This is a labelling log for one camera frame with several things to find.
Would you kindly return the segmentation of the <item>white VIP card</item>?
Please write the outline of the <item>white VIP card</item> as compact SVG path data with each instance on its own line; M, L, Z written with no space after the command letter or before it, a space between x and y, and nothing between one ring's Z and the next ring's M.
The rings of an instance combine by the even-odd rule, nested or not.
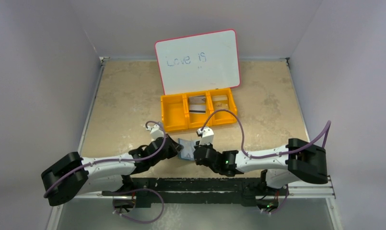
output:
M205 104L190 104L188 107L189 113L191 114L206 114Z

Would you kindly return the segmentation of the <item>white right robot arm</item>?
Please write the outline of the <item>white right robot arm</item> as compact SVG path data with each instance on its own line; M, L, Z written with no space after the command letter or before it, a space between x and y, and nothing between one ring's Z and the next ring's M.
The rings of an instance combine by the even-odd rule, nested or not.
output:
M290 138L287 145L248 154L241 150L218 152L212 144L196 145L193 155L197 165L227 177L262 170L262 183L272 189L296 181L328 183L326 150L298 138Z

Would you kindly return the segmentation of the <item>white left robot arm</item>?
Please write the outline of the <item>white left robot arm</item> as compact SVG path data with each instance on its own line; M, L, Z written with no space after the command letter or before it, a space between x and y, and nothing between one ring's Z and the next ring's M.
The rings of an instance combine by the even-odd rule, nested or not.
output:
M183 148L167 135L114 157L88 158L70 152L42 172L44 198L51 206L59 206L80 194L117 192L130 175L148 171Z

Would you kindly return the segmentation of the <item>blue leather card holder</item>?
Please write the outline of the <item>blue leather card holder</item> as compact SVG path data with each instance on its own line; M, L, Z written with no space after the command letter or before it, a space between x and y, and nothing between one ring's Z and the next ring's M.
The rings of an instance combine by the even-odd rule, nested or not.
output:
M184 161L194 161L195 146L199 143L199 140L185 140L179 138L177 142L183 146L183 149L178 154L179 159Z

